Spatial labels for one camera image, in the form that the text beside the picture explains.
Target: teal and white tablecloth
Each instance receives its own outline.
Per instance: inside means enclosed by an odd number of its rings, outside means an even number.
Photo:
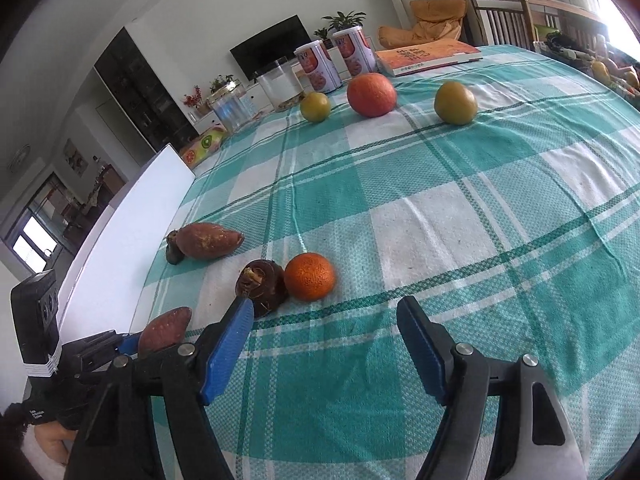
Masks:
[[[324,300],[257,320],[207,408],[236,478],[415,477],[443,411],[396,327],[408,294],[487,356],[540,357],[589,478],[638,434],[640,114],[563,64],[483,51],[393,79],[398,108],[381,118],[358,116],[344,90],[320,124],[297,108],[271,114],[208,160],[185,197],[172,227],[218,222],[246,237],[211,263],[169,266],[160,247],[140,302],[152,317],[192,307],[191,338],[220,319],[253,259],[284,267],[314,251],[339,276]],[[467,126],[433,111],[450,78],[478,99]],[[480,458],[496,411],[490,402]],[[161,402],[154,416],[179,478]]]

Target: ceiling vent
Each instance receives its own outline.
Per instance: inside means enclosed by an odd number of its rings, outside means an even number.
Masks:
[[[17,171],[20,170],[20,168],[24,164],[26,158],[29,156],[30,151],[31,146],[28,144],[25,144],[23,147],[21,147],[17,152],[15,152],[14,158],[7,166],[7,169],[11,173],[17,173]]]

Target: orange book cover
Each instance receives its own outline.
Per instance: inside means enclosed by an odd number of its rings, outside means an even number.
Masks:
[[[437,66],[482,59],[482,53],[476,47],[448,39],[379,50],[376,55],[391,75],[403,75]]]

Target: person's hand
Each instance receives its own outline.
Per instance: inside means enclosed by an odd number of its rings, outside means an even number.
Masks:
[[[44,453],[52,460],[66,465],[69,461],[69,452],[66,450],[63,440],[75,440],[77,431],[67,430],[58,421],[38,424],[33,428],[36,442]]]

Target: taro root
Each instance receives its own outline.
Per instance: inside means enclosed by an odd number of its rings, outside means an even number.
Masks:
[[[177,234],[178,231],[174,230],[166,236],[166,252],[164,256],[172,265],[177,265],[184,260],[184,253],[180,250],[178,244],[175,243],[175,235]]]
[[[236,296],[254,302],[254,317],[272,312],[289,297],[284,286],[284,270],[272,260],[248,263],[236,282]]]
[[[196,260],[213,260],[235,251],[244,235],[222,225],[196,222],[185,225],[175,235],[175,243],[185,256]]]
[[[140,335],[138,355],[144,357],[182,342],[191,321],[191,309],[179,306],[151,320]]]

